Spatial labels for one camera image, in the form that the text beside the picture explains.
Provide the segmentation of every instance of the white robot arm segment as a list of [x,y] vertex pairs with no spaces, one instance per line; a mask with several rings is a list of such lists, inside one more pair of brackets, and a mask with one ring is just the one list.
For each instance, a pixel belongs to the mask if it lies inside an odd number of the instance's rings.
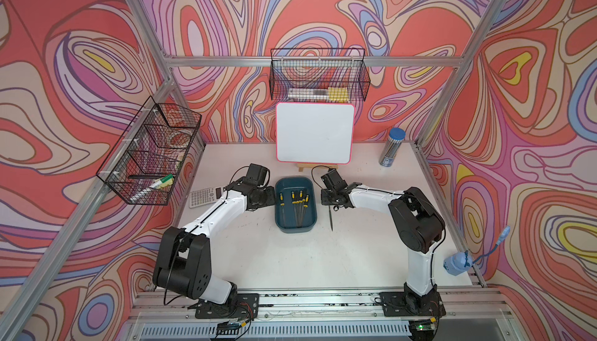
[[183,228],[194,235],[212,238],[243,214],[247,209],[247,196],[234,190],[226,191],[205,213]]
[[[365,185],[360,185],[353,188],[348,195],[354,207],[377,210],[391,216],[390,202],[403,196],[404,191],[378,191],[370,189]],[[419,296],[428,293],[433,288],[430,261],[437,244],[438,242],[433,244],[427,253],[408,249],[407,285]]]

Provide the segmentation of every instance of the cylindrical pencil container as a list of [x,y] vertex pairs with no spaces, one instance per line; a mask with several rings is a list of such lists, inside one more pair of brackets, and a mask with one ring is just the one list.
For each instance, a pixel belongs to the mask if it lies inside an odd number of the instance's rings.
[[387,138],[386,146],[383,148],[382,156],[379,158],[379,165],[390,167],[396,158],[396,151],[400,143],[407,136],[403,129],[394,127],[390,130],[390,136]]

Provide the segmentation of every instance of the black wire basket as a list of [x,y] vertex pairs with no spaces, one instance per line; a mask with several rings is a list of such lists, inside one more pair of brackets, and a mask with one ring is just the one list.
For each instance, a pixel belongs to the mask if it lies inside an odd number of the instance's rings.
[[[97,176],[127,204],[167,205],[184,160],[199,132],[201,114],[176,104],[156,104],[153,99],[149,104],[149,114],[123,151],[122,157],[113,169],[103,171],[116,148],[114,146],[101,164]],[[162,188],[152,187],[157,180],[168,176],[172,178],[171,184]]]
[[274,101],[365,101],[371,79],[363,48],[273,48],[269,89]]

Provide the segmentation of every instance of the black cable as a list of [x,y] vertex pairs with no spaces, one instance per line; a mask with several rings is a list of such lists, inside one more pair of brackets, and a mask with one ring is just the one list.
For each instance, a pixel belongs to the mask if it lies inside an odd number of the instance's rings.
[[431,269],[429,270],[429,280],[431,280],[431,284],[433,284],[433,257],[435,256],[435,251],[437,250],[437,248],[439,248],[439,246],[442,244],[442,242],[444,242],[444,240],[446,240],[446,230],[444,228],[444,237],[442,237],[442,240],[439,241],[439,244],[437,244],[435,246],[435,248],[433,248],[433,251],[431,252],[431,261],[430,261],[430,265],[431,265]]
[[400,307],[400,306],[396,306],[393,303],[389,303],[387,301],[382,300],[381,297],[375,297],[373,299],[373,302],[377,303],[377,305],[385,305],[385,306],[389,306],[389,307],[394,307],[395,309],[402,309],[402,307]]
[[[246,319],[245,319],[245,320],[243,320],[243,321],[244,321],[244,322],[246,322],[246,323],[248,323],[248,324],[249,324],[249,327],[250,327],[250,326],[251,326],[251,322],[253,321],[253,312],[252,312],[252,310],[251,310],[251,307],[249,306],[249,304],[248,304],[248,303],[246,303],[246,302],[240,302],[240,303],[237,303],[237,304],[236,304],[236,305],[235,305],[235,306],[232,308],[232,310],[231,310],[231,311],[228,313],[228,315],[222,315],[222,317],[223,317],[223,318],[228,318],[228,317],[230,317],[231,315],[233,315],[233,314],[234,314],[235,310],[236,310],[238,307],[243,307],[243,306],[242,306],[243,304],[244,304],[244,305],[246,305],[246,309],[247,309],[247,315],[248,315],[248,318],[246,318]],[[197,305],[197,303],[196,303],[196,304],[194,304],[194,305],[191,305],[191,306],[189,306],[189,307],[187,307],[187,308],[191,308],[191,307],[193,307],[193,306],[196,306],[196,305]],[[221,336],[222,334],[224,334],[224,332],[225,332],[225,331],[226,331],[226,330],[223,330],[223,331],[220,331],[220,333],[218,333],[218,329],[216,328],[216,330],[215,330],[215,337],[214,337],[214,338],[212,338],[212,340],[215,340],[216,338],[218,338],[218,336]],[[245,332],[244,332],[242,335],[240,335],[240,336],[236,337],[236,338],[235,338],[235,340],[237,340],[237,339],[239,339],[239,338],[243,337],[243,335],[244,335],[244,334],[245,334],[247,331],[249,331],[249,328],[247,328],[247,329],[245,330]]]
[[197,228],[197,227],[199,227],[199,226],[197,225],[197,226],[193,227],[193,229],[190,230],[188,233],[186,233],[186,235],[182,239],[177,241],[176,248],[174,249],[174,257],[172,258],[172,263],[170,263],[170,271],[168,271],[168,278],[166,279],[166,287],[164,288],[164,306],[168,306],[172,301],[174,301],[178,297],[182,297],[182,295],[176,296],[172,300],[168,301],[168,303],[166,303],[166,294],[168,294],[168,284],[170,283],[170,275],[172,275],[172,269],[174,268],[174,261],[176,260],[176,257],[178,257],[178,247],[180,247],[180,243],[184,239],[186,239],[190,235],[190,233],[192,233],[195,230],[195,228]]
[[329,167],[329,166],[325,166],[325,165],[317,165],[317,166],[313,166],[313,167],[311,168],[311,179],[313,179],[313,183],[315,183],[315,184],[317,184],[317,182],[315,181],[315,177],[313,176],[313,170],[314,170],[316,167],[327,167],[327,168],[328,168],[328,170],[331,170],[331,169],[332,169],[331,167]]
[[239,338],[243,337],[243,336],[245,335],[245,333],[249,332],[249,328],[251,328],[251,324],[252,324],[252,323],[253,323],[253,319],[250,319],[250,318],[249,318],[249,325],[248,325],[247,329],[246,329],[246,330],[243,332],[243,334],[242,334],[242,335],[240,335],[240,336],[236,337],[236,338],[234,339],[234,341],[236,341],[237,339],[239,339]]
[[237,171],[234,172],[234,174],[232,175],[232,177],[230,178],[230,181],[228,182],[228,184],[232,183],[232,181],[234,180],[234,176],[236,175],[236,173],[240,172],[242,169],[244,169],[245,167],[248,166],[243,166],[243,167],[239,167]]
[[439,319],[442,316],[442,312],[439,309],[439,305],[437,304],[436,301],[430,301],[431,303],[433,303],[435,305],[435,307],[437,308],[437,316],[435,316],[435,314],[433,313],[433,310],[431,310],[431,315],[435,318],[437,324],[435,325],[435,332],[433,332],[433,337],[435,337],[437,330],[439,328]]

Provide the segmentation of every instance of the table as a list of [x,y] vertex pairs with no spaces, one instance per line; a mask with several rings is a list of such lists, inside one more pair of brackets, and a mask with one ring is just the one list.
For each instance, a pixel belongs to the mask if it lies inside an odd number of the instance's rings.
[[[377,163],[383,143],[355,143],[349,164],[339,165],[347,181],[387,190],[420,188],[436,207],[431,188],[419,167],[410,143],[403,143],[394,164]],[[276,145],[207,144],[191,191],[227,185],[233,173],[250,163],[271,171],[269,185],[287,176],[311,179],[310,169],[299,172],[293,163],[276,159]],[[325,168],[316,168],[315,180],[322,185]],[[235,178],[245,174],[240,171]],[[407,248],[400,240],[389,214],[368,209],[332,211],[321,205],[319,187],[313,185],[317,201],[317,223],[308,233],[283,233],[274,221],[274,208],[246,211],[220,234],[211,238],[212,273],[242,289],[384,288],[400,287],[407,279]],[[179,226],[195,220],[209,205],[184,206]],[[450,233],[435,251],[433,274],[438,286],[472,285],[467,273],[445,272],[444,258],[456,253]]]

